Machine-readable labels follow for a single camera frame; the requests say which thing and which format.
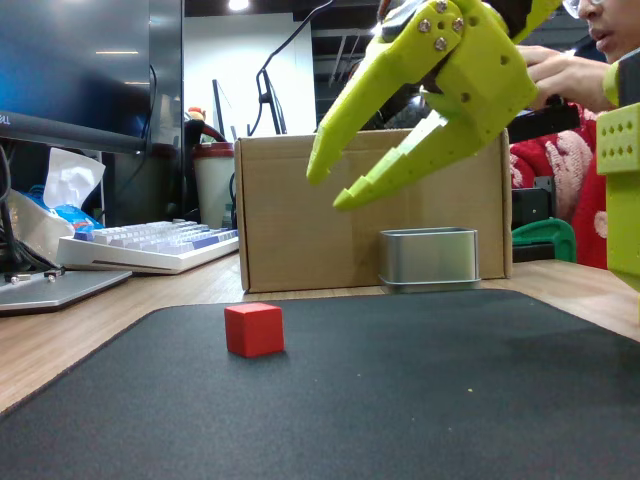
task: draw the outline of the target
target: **red cube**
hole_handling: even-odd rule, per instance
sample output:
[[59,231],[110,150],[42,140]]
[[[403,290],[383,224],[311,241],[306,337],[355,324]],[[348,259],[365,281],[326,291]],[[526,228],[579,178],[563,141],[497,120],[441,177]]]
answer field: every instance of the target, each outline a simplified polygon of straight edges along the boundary
[[284,350],[282,309],[248,303],[224,309],[227,349],[247,358]]

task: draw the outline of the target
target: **keyboard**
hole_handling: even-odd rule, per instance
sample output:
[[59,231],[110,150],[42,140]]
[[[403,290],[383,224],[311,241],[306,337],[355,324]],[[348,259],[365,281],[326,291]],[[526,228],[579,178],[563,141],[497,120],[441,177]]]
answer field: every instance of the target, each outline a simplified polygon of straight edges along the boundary
[[175,275],[238,250],[238,231],[174,220],[76,232],[58,244],[57,262],[75,270]]

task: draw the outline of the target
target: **red sweater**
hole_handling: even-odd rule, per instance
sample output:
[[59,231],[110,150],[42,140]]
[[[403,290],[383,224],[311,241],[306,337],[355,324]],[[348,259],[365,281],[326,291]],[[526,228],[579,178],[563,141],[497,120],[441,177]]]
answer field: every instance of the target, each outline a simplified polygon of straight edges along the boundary
[[513,188],[553,176],[556,216],[576,234],[578,263],[607,268],[606,181],[596,171],[597,116],[578,106],[581,126],[511,146]]

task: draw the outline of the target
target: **yellow-green robotic claw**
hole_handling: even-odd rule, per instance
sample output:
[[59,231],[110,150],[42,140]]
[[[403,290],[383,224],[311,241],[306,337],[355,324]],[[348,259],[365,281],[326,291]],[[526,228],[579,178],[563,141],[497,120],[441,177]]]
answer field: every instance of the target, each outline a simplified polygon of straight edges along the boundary
[[389,195],[435,170],[477,153],[536,96],[515,43],[560,0],[408,0],[318,128],[307,170],[320,183],[342,150],[403,85],[435,79],[426,99],[434,112],[336,199],[349,210]]

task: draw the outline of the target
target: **wooden desk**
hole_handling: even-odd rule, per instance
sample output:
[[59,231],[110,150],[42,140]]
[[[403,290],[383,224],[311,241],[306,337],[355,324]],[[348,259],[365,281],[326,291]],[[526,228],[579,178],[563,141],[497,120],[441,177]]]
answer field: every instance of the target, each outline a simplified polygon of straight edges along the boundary
[[[516,290],[640,341],[638,296],[611,273],[545,261],[482,283]],[[163,307],[292,298],[380,295],[378,287],[244,295],[238,255],[177,277],[132,278],[53,314],[0,318],[0,411],[38,389],[140,317]]]

